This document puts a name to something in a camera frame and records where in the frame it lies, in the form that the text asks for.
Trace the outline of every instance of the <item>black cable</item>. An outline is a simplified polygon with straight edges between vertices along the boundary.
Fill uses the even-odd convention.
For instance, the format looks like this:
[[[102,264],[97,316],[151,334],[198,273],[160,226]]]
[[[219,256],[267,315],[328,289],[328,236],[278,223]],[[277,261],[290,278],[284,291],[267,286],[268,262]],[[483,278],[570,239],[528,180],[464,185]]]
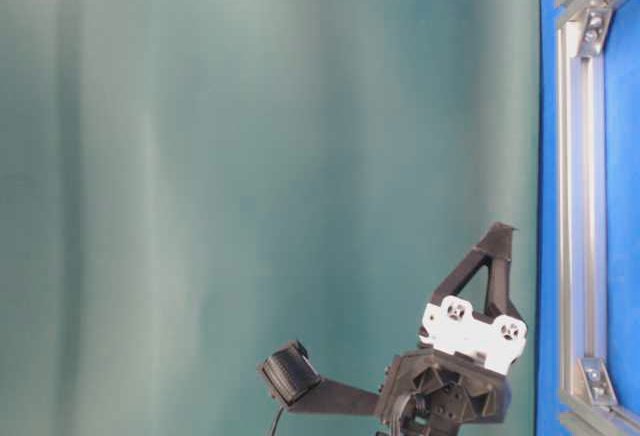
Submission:
[[[267,436],[275,436],[276,429],[278,429],[278,421],[280,421],[280,416],[282,416],[282,412],[284,411],[284,407],[280,406],[280,409],[276,413],[276,416],[273,418],[273,424],[271,425],[271,430],[267,434]]]

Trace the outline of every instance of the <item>screw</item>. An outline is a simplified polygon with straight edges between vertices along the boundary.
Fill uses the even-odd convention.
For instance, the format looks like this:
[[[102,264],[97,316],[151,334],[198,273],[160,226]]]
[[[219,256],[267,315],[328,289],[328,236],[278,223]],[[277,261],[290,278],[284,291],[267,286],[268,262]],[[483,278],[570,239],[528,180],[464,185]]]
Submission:
[[[462,306],[461,304],[458,304],[456,306],[451,305],[447,309],[447,314],[454,321],[458,321],[462,319],[462,316],[464,316],[464,306]]]
[[[502,332],[502,337],[508,341],[511,341],[512,339],[517,339],[518,336],[520,335],[520,330],[518,329],[518,326],[516,326],[515,324],[511,324],[509,326],[507,326],[506,324],[503,324],[502,327],[500,328],[500,331]]]
[[[593,43],[596,39],[598,39],[598,32],[595,29],[590,29],[584,33],[585,43]]]

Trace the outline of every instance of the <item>green backdrop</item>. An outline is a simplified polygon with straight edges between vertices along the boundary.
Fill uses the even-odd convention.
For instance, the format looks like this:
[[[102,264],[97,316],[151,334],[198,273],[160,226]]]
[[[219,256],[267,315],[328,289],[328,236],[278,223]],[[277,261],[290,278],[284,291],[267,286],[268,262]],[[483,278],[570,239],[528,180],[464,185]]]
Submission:
[[[295,337],[373,389],[502,220],[529,344],[461,434],[531,434],[537,1],[0,0],[0,433],[263,434]]]

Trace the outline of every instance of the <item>white mounting plate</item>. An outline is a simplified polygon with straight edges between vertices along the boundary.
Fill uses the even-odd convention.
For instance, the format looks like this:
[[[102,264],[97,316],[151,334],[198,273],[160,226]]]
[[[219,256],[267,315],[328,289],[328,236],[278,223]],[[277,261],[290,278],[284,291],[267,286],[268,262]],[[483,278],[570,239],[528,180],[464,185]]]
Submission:
[[[423,344],[451,355],[464,354],[479,366],[503,375],[527,343],[527,325],[523,321],[503,314],[493,323],[485,323],[473,316],[469,301],[455,296],[446,296],[440,306],[428,303],[422,326],[429,333],[420,336]]]

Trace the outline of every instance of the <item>blue wall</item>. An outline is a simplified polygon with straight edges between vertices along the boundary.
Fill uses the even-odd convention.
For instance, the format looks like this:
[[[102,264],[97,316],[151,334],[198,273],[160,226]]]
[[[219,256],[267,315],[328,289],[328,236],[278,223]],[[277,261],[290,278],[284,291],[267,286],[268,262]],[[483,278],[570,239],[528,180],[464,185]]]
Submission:
[[[568,434],[558,423],[558,291],[556,212],[556,75],[553,0],[540,0],[542,28],[542,119],[540,127],[540,228],[538,286],[539,435]]]
[[[606,47],[609,370],[620,402],[640,413],[640,0],[615,14]]]

